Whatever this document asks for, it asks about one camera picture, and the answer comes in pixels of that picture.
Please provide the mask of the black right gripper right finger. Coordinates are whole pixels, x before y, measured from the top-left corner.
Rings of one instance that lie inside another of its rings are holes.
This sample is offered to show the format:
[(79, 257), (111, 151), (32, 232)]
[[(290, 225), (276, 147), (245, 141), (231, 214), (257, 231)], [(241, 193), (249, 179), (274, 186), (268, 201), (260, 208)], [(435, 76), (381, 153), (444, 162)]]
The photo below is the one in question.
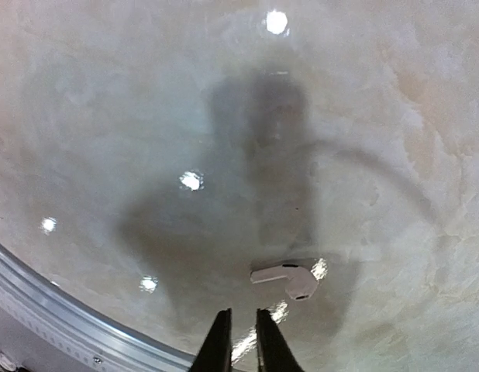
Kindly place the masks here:
[(257, 309), (256, 334), (258, 371), (303, 371), (267, 309)]

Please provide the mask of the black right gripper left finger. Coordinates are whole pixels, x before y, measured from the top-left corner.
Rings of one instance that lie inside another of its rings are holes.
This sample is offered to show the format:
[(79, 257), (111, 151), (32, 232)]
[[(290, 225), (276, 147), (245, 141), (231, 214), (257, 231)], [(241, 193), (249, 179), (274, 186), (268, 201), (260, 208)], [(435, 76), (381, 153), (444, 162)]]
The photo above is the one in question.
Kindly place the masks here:
[(219, 311), (192, 364), (192, 372), (233, 370), (231, 328), (232, 309)]

